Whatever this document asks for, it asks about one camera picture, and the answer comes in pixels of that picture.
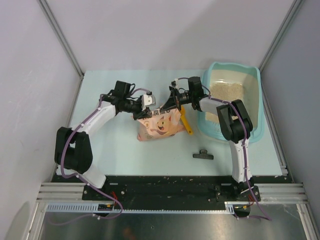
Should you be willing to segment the pink cat litter bag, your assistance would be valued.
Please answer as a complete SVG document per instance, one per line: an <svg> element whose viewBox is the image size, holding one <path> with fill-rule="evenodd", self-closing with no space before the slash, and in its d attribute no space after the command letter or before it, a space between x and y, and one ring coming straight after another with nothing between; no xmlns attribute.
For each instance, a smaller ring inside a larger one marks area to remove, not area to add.
<svg viewBox="0 0 320 240"><path fill-rule="evenodd" d="M177 108L163 110L160 107L150 112L151 117L141 118L137 139L140 142L173 137L186 130L181 122L181 113Z"/></svg>

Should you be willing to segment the yellow plastic litter scoop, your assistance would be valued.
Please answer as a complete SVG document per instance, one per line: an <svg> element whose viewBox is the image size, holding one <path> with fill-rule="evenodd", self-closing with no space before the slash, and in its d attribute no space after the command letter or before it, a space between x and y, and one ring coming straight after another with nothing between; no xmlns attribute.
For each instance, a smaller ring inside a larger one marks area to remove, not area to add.
<svg viewBox="0 0 320 240"><path fill-rule="evenodd" d="M192 130L187 118L186 118L186 110L183 106L181 106L181 110L180 110L180 120L182 121L187 133L189 135L193 135L194 132L193 132L193 130Z"/></svg>

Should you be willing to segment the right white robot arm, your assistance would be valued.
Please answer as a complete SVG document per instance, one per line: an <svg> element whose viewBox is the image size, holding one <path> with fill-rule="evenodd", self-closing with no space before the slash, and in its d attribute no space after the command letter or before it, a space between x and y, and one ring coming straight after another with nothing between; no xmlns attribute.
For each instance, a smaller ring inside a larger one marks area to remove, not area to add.
<svg viewBox="0 0 320 240"><path fill-rule="evenodd" d="M218 116L223 137L228 141L232 159L232 178L237 183L230 188L231 196L242 201L249 194L253 183L248 160L248 147L253 124L240 99L232 102L214 98L204 92L201 78L192 76L186 78L188 90L179 92L178 81L175 79L169 86L170 95L161 110L182 109L182 105L191 104L199 112Z"/></svg>

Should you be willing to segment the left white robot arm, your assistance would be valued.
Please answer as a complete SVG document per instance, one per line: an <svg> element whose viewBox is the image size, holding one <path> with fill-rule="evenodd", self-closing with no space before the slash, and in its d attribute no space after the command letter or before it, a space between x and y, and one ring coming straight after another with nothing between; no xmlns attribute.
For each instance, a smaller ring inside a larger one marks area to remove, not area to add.
<svg viewBox="0 0 320 240"><path fill-rule="evenodd" d="M114 89L99 96L94 111L74 127L60 127L56 133L54 161L61 175L68 179L77 177L94 186L93 194L100 200L110 196L111 188L105 184L106 176L93 163L91 138L117 114L132 114L134 120L151 117L150 107L156 99L151 91L133 97L138 91L134 83L117 81Z"/></svg>

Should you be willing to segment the black bag clip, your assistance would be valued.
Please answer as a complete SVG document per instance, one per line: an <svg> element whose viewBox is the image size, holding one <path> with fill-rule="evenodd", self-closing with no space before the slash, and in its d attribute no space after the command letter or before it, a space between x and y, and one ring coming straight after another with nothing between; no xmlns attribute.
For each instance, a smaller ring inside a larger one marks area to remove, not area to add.
<svg viewBox="0 0 320 240"><path fill-rule="evenodd" d="M204 160L213 160L214 156L209 154L206 149L201 149L199 153L193 153L192 157L194 159L204 159Z"/></svg>

